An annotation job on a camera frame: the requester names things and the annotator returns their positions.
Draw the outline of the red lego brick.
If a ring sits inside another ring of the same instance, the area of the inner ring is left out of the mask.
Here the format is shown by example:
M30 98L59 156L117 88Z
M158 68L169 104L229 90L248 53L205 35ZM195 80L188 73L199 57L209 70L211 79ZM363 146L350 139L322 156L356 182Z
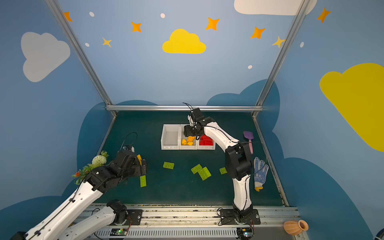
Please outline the red lego brick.
M208 137L206 135L202 135L200 137L200 140L199 140L199 145L200 146L213 146L214 145L214 141L210 137Z

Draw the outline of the orange-yellow small lego cube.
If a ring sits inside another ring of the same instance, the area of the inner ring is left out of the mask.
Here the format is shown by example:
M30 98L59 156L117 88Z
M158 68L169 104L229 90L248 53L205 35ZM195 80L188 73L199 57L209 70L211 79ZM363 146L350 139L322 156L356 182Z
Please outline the orange-yellow small lego cube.
M183 137L181 140L182 146L195 146L196 145L196 137Z

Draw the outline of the green large lego brick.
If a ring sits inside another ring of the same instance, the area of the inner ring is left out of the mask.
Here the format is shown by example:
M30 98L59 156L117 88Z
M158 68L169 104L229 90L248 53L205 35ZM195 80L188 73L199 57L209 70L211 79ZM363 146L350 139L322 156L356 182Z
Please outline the green large lego brick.
M198 174L199 174L200 178L202 179L202 181L205 181L212 176L212 174L210 173L210 171L208 170L207 167L204 167L204 168L198 170Z

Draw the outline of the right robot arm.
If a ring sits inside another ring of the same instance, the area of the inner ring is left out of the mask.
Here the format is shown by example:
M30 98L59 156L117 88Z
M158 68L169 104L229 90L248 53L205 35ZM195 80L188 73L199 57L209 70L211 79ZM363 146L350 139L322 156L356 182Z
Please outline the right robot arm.
M253 169L252 154L248 144L241 143L226 133L211 117L204 117L199 108L191 109L189 124L184 126L186 137L211 138L225 153L225 168L233 180L233 209L238 221L253 212L250 197L250 179Z

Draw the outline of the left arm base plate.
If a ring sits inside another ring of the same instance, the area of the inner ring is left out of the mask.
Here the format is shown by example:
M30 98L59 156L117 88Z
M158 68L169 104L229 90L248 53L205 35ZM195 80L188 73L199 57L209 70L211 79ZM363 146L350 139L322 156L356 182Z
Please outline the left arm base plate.
M141 224L143 210L130 209L119 214L117 225L120 226L138 226Z

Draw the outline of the green lego brick angled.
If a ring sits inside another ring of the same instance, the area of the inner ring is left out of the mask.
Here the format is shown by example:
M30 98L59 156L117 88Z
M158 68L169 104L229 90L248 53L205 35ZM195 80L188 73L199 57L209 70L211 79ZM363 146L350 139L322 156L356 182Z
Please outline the green lego brick angled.
M203 169L202 166L200 164L197 164L196 166L191 168L191 171L192 171L193 174L196 174L196 173L198 173L202 169Z

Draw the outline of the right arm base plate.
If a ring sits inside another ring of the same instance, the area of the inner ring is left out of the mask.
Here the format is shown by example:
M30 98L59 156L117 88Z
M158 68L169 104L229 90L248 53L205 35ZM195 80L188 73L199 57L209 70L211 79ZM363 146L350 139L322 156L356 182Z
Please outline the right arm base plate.
M258 210L238 212L234 209L217 209L220 220L218 225L260 225L261 219Z

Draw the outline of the yellow lego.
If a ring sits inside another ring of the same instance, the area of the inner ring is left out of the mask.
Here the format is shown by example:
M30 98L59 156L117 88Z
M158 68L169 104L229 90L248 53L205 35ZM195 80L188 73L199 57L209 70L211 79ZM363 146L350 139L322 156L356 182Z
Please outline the yellow lego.
M137 158L138 158L138 160L139 160L140 165L142 165L142 158L141 158L141 155L137 155Z

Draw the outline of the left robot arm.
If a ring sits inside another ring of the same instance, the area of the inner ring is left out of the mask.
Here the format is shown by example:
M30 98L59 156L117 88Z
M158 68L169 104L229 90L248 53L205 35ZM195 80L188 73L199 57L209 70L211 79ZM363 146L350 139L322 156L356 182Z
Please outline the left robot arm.
M27 232L17 232L13 240L83 240L100 228L127 219L127 208L114 200L95 215L71 223L95 200L127 178L147 173L147 162L131 148L122 149L107 165L92 169L70 197L42 222Z

